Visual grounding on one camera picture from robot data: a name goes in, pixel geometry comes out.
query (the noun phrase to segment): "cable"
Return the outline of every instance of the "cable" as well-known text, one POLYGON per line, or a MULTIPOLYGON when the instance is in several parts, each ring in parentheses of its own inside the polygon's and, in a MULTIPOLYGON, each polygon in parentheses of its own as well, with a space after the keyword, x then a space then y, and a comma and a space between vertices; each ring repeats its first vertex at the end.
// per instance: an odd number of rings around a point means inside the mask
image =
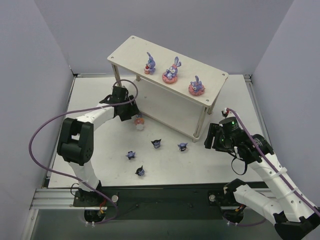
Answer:
POLYGON ((34 132, 34 134, 32 135, 32 137, 31 137, 31 139, 30 139, 30 141, 29 141, 29 146, 28 146, 29 155, 30 155, 31 159, 32 159, 32 160, 34 161, 34 163, 37 164, 40 168, 43 168, 43 169, 45 169, 45 170, 47 170, 47 171, 49 171, 49 172, 55 173, 55 174, 59 174, 59 175, 65 176, 65 177, 69 177, 69 178, 75 179, 75 180, 83 183, 83 185, 85 185, 86 187, 88 187, 88 188, 91 189, 92 191, 96 192, 97 194, 101 195, 103 198, 107 199, 107 200, 114 206, 115 211, 116 211, 115 215, 114 215, 113 217, 108 218, 108 219, 105 219, 105 220, 102 220, 102 221, 100 221, 100 222, 97 222, 96 224, 107 223, 107 222, 115 219, 115 218, 117 217, 117 215, 118 215, 118 207, 117 207, 117 205, 116 205, 109 197, 107 197, 105 194, 103 194, 102 192, 96 190, 95 188, 93 188, 92 186, 90 186, 89 184, 87 184, 85 181, 83 181, 82 179, 80 179, 79 177, 72 176, 72 175, 70 175, 70 174, 67 174, 67 173, 64 173, 64 172, 61 172, 61 171, 56 171, 56 170, 53 170, 53 169, 51 169, 51 168, 49 168, 49 167, 46 167, 46 166, 42 165, 40 162, 38 162, 38 160, 36 159, 36 157, 35 157, 34 154, 33 154, 32 144, 33 144, 33 142, 34 142, 35 137, 36 137, 37 134, 41 131, 41 129, 43 129, 46 125, 48 125, 48 124, 51 123, 52 121, 54 121, 54 120, 56 120, 56 119, 58 119, 58 118, 60 118, 60 117, 62 117, 62 116, 65 116, 65 115, 68 115, 68 114, 83 113, 83 112, 98 110, 98 109, 101 109, 101 108, 109 108, 109 107, 121 106, 121 105, 129 104, 129 103, 133 102, 133 101, 137 98, 137 96, 138 96, 138 87, 137 87, 132 81, 130 81, 130 80, 122 79, 122 80, 120 80, 119 82, 129 82, 129 83, 131 83, 131 84, 134 86, 134 88, 135 88, 135 90, 136 90, 136 94, 135 94, 135 96, 134 96, 133 99, 131 99, 131 100, 129 100, 129 101, 126 101, 126 102, 114 103, 114 104, 106 105, 106 106, 103 106, 103 107, 98 106, 98 107, 91 107, 91 108, 86 108, 86 109, 81 109, 81 110, 67 111, 67 112, 61 113, 61 114, 59 114, 59 115, 57 115, 57 116, 54 116, 54 117, 50 118, 48 121, 46 121, 45 123, 43 123, 43 124, 34 132))
POLYGON ((232 222, 232 221, 229 221, 228 219, 226 219, 226 212, 223 213, 222 217, 224 220, 227 220, 228 223, 230 223, 231 225, 234 225, 236 227, 254 227, 254 226, 258 226, 260 224, 263 224, 267 221, 267 219, 264 218, 263 220, 255 222, 255 223, 248 223, 248 224, 235 223, 235 222, 232 222))
POLYGON ((238 158, 234 157, 234 158, 232 159, 232 161, 231 161, 231 168, 232 168, 232 170, 234 171, 235 174, 237 174, 237 175, 239 175, 239 176, 245 175, 245 174, 247 173, 247 170, 248 170, 248 164, 247 164, 246 162, 244 163, 244 171, 243 171, 243 173, 237 173, 237 172, 234 170, 234 166, 233 166, 233 163, 234 163, 234 161, 235 161, 236 159, 238 159, 238 158))
POLYGON ((76 195, 74 195, 74 194, 72 193, 72 189, 73 189, 73 187, 74 187, 75 184, 78 184, 78 186, 79 186, 79 183, 75 182, 75 183, 72 184, 71 187, 70 187, 70 193, 71 193, 71 195, 73 195, 73 196, 76 196, 76 195))
POLYGON ((236 155, 233 155, 231 152, 227 152, 227 154, 231 155, 233 157, 232 161, 231 161, 231 168, 232 170, 234 171, 235 174, 239 175, 239 176, 242 176, 242 175, 245 175, 247 173, 247 170, 248 170, 248 164, 244 163, 244 171, 242 174, 240 173, 237 173, 235 170, 234 170, 234 166, 233 166, 233 163, 237 158, 236 155))
MULTIPOLYGON (((242 126, 243 130, 245 131, 245 133, 247 134, 247 136, 249 137, 249 139, 251 140, 251 142, 253 143, 254 147, 257 149, 257 151, 259 152, 259 154, 263 157, 263 159, 270 165, 270 167, 276 172, 278 173, 279 171, 277 170, 277 168, 269 161, 269 159, 264 155, 264 153, 261 151, 261 149, 259 148, 259 146, 257 145, 256 141, 252 138, 252 136, 250 135, 249 131, 247 130, 247 128, 245 127, 245 125, 243 124, 243 122, 241 121, 240 117, 238 116, 237 112, 234 111, 231 108, 227 108, 227 110, 229 110, 230 112, 232 112, 234 114, 234 116, 236 117, 236 119, 238 120, 238 122, 240 123, 240 125, 242 126)), ((293 191, 293 193, 299 198, 301 199, 309 208, 311 208, 315 214, 318 215, 318 217, 320 217, 320 212, 314 207, 312 206, 303 196, 301 196, 295 189, 294 187, 290 184, 290 182, 288 182, 288 180, 282 175, 280 174, 279 177, 284 181, 284 183, 290 188, 291 191, 293 191)))

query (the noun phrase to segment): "bunny figurine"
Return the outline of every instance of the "bunny figurine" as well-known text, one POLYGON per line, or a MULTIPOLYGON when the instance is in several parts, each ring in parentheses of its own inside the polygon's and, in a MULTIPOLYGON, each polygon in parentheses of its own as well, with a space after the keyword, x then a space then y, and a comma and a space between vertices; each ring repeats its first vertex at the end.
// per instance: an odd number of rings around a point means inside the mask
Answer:
POLYGON ((195 76, 195 81, 190 82, 189 93, 193 96, 200 96, 205 93, 205 86, 199 81, 198 76, 195 76))
POLYGON ((169 67, 163 74, 162 74, 162 80, 166 84, 173 84, 178 80, 178 67, 181 66, 181 62, 179 61, 179 58, 176 56, 174 59, 174 64, 169 67))
POLYGON ((148 63, 144 67, 144 73, 152 75, 156 71, 156 68, 155 68, 156 62, 155 62, 154 58, 150 55, 149 52, 146 52, 146 54, 148 54, 149 60, 148 60, 148 63))

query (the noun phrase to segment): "wooden board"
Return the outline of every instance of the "wooden board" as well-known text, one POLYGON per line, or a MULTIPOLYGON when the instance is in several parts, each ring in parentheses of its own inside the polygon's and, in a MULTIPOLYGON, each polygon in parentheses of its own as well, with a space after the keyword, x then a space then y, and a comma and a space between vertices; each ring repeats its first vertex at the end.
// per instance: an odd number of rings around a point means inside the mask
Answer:
MULTIPOLYGON (((96 106, 111 93, 114 81, 114 77, 77 78, 68 110, 96 106)), ((212 122, 218 123, 223 119, 219 112, 224 107, 236 110, 251 134, 262 134, 242 75, 229 76, 213 109, 218 114, 212 115, 212 122)), ((81 113, 72 114, 72 117, 79 115, 81 113)), ((133 120, 121 122, 115 118, 94 132, 91 162, 103 186, 227 183, 235 178, 246 182, 262 181, 250 168, 244 176, 236 175, 230 166, 232 157, 204 148, 206 136, 205 132, 198 142, 192 143, 189 137, 149 117, 145 118, 143 131, 136 130, 133 120), (162 139, 161 148, 153 148, 151 141, 155 139, 162 139), (180 152, 177 146, 182 142, 188 143, 185 152, 180 152), (136 152, 134 160, 125 156, 128 151, 136 152), (135 172, 141 165, 145 176, 138 177, 135 172)), ((243 167, 243 162, 234 162, 236 171, 243 171, 243 167)), ((73 175, 71 167, 59 155, 55 157, 53 169, 73 175)), ((68 188, 74 182, 53 173, 49 187, 68 188)))
POLYGON ((211 106, 219 91, 228 78, 228 73, 217 68, 156 45, 137 36, 129 37, 108 58, 112 64, 125 68, 128 71, 156 84, 166 90, 187 98, 196 104, 211 106), (155 61, 155 73, 145 74, 144 67, 151 54, 155 61), (182 65, 178 67, 178 81, 167 84, 162 80, 162 74, 172 66, 175 57, 179 57, 182 65), (188 91, 190 82, 195 81, 195 75, 205 86, 205 93, 201 96, 192 96, 188 91))

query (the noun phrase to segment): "gray wall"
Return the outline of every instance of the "gray wall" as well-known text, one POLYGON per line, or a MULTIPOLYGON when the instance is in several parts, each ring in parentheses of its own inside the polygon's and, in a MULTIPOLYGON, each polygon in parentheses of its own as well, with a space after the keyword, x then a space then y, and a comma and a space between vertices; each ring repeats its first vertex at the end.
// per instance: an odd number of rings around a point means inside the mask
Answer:
MULTIPOLYGON (((297 186, 317 206, 319 12, 320 1, 295 0, 253 74, 253 87, 272 145, 297 186)), ((313 234, 312 239, 319 239, 319 228, 317 232, 317 238, 313 234)))
MULTIPOLYGON (((0 239, 18 240, 44 177, 28 154, 33 132, 66 107, 72 73, 33 0, 0 7, 0 239)), ((59 121, 35 141, 48 165, 59 121)))
POLYGON ((74 73, 112 73, 130 35, 251 74, 293 0, 35 0, 74 73))

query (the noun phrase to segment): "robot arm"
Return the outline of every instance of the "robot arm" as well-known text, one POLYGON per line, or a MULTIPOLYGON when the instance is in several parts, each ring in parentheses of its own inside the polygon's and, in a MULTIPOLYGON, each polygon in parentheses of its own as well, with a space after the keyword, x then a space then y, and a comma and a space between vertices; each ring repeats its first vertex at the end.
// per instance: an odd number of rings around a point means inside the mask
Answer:
MULTIPOLYGON (((121 121, 125 121, 139 113, 135 101, 121 106, 107 107, 110 104, 132 100, 133 96, 128 96, 128 93, 126 88, 114 86, 112 94, 97 105, 100 107, 99 109, 90 111, 76 119, 66 118, 62 123, 57 153, 68 162, 78 178, 95 189, 98 189, 101 183, 95 175, 91 163, 94 151, 94 131, 116 116, 119 116, 121 121)), ((90 191, 82 182, 79 182, 81 195, 90 191)))
POLYGON ((239 127, 236 117, 228 117, 219 124, 210 124, 204 144, 206 148, 212 147, 219 152, 234 154, 236 158, 245 162, 259 174, 274 194, 276 201, 251 189, 240 179, 235 179, 224 186, 225 198, 230 203, 237 202, 248 206, 264 216, 274 225, 282 239, 301 240, 320 224, 319 214, 314 211, 318 209, 299 191, 288 176, 287 169, 279 163, 268 142, 259 134, 251 138, 264 156, 259 153, 245 131, 239 127))

